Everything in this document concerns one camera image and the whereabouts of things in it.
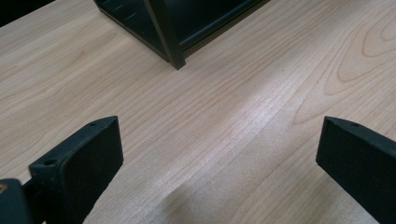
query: light wood surface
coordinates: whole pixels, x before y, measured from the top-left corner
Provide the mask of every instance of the light wood surface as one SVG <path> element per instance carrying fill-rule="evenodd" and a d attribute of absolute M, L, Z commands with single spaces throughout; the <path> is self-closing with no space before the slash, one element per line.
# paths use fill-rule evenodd
<path fill-rule="evenodd" d="M 315 157 L 325 115 L 396 139 L 396 2 L 273 0 L 179 71 L 92 0 L 0 28 L 0 178 L 111 115 L 125 162 L 85 223 L 375 223 Z"/>

